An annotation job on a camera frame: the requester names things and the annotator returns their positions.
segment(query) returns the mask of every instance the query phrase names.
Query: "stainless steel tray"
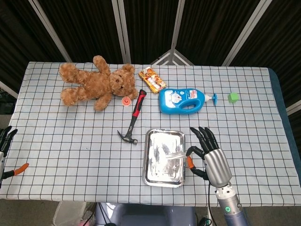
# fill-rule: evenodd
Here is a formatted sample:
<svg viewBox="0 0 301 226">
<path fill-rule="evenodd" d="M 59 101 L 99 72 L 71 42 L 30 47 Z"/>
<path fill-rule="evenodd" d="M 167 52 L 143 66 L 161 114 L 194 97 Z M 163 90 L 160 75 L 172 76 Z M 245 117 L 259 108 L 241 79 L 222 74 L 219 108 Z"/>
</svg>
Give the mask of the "stainless steel tray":
<svg viewBox="0 0 301 226">
<path fill-rule="evenodd" d="M 185 160 L 166 159 L 167 154 L 185 152 L 185 136 L 176 130 L 150 129 L 145 136 L 143 181 L 147 185 L 180 187 L 185 181 Z"/>
</svg>

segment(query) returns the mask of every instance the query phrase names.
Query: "teddy bear arm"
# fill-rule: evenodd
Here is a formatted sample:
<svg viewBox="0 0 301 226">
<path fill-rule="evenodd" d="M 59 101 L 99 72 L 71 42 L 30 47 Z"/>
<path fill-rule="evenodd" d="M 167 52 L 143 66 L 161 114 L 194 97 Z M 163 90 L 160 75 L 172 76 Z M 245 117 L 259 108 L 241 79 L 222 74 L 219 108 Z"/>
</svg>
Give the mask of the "teddy bear arm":
<svg viewBox="0 0 301 226">
<path fill-rule="evenodd" d="M 111 93 L 107 93 L 107 94 L 103 95 L 102 97 L 100 97 L 98 100 L 95 101 L 94 109 L 96 111 L 102 111 L 103 109 L 105 109 L 108 106 L 111 99 L 112 99 Z"/>
<path fill-rule="evenodd" d="M 138 91 L 136 89 L 134 89 L 132 91 L 132 93 L 130 95 L 128 95 L 128 98 L 130 98 L 131 100 L 134 100 L 138 97 Z"/>
<path fill-rule="evenodd" d="M 105 61 L 105 59 L 102 56 L 93 57 L 93 63 L 95 64 L 95 66 L 97 67 L 99 72 L 102 72 L 107 75 L 111 74 L 109 65 L 107 64 L 107 62 Z"/>
</svg>

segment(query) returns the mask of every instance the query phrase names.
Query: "teddy bear ear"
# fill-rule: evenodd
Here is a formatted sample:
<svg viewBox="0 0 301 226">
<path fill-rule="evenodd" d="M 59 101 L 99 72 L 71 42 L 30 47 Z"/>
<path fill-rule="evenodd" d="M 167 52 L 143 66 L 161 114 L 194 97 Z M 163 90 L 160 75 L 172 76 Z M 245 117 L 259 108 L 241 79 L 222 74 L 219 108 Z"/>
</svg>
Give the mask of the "teddy bear ear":
<svg viewBox="0 0 301 226">
<path fill-rule="evenodd" d="M 132 65 L 130 65 L 130 64 L 123 65 L 122 69 L 126 70 L 128 72 L 131 72 L 131 73 L 135 72 L 135 68 Z"/>
</svg>

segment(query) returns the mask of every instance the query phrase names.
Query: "hammer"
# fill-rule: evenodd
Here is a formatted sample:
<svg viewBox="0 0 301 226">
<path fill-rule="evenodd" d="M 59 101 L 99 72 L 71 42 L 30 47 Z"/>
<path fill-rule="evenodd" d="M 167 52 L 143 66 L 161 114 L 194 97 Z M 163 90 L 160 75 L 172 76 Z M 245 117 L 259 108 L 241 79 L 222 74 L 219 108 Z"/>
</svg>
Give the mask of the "hammer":
<svg viewBox="0 0 301 226">
<path fill-rule="evenodd" d="M 139 91 L 139 96 L 138 96 L 138 100 L 137 100 L 137 103 L 135 105 L 135 108 L 134 108 L 134 111 L 133 111 L 133 114 L 132 114 L 132 119 L 131 119 L 131 123 L 130 123 L 130 127 L 128 128 L 128 131 L 127 131 L 127 134 L 125 136 L 122 136 L 122 134 L 117 130 L 119 136 L 125 141 L 125 142 L 128 142 L 128 143 L 131 143 L 131 144 L 137 144 L 138 140 L 136 139 L 132 139 L 132 131 L 133 131 L 133 128 L 134 128 L 134 124 L 136 122 L 136 119 L 138 118 L 138 115 L 139 115 L 139 112 L 141 110 L 141 106 L 142 106 L 142 101 L 144 100 L 144 97 L 146 96 L 146 92 L 141 89 Z"/>
</svg>

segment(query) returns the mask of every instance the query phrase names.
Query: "orange object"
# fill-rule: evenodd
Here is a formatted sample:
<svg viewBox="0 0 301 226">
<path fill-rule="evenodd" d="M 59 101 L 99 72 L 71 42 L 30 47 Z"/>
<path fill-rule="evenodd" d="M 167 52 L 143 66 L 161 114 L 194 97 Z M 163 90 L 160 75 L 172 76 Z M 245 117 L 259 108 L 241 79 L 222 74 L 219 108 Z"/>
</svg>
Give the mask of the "orange object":
<svg viewBox="0 0 301 226">
<path fill-rule="evenodd" d="M 160 90 L 166 87 L 165 82 L 160 76 L 150 67 L 143 69 L 138 75 L 150 87 L 153 93 L 159 93 Z"/>
<path fill-rule="evenodd" d="M 26 168 L 29 166 L 29 163 L 25 163 L 23 166 L 21 166 L 20 168 L 14 170 L 15 176 L 24 172 L 26 170 Z"/>
<path fill-rule="evenodd" d="M 122 98 L 121 102 L 122 102 L 123 106 L 129 106 L 131 104 L 131 99 L 128 97 L 124 97 L 124 98 Z"/>
<path fill-rule="evenodd" d="M 192 169 L 194 167 L 192 158 L 190 156 L 187 157 L 187 164 L 188 164 L 189 169 Z"/>
</svg>

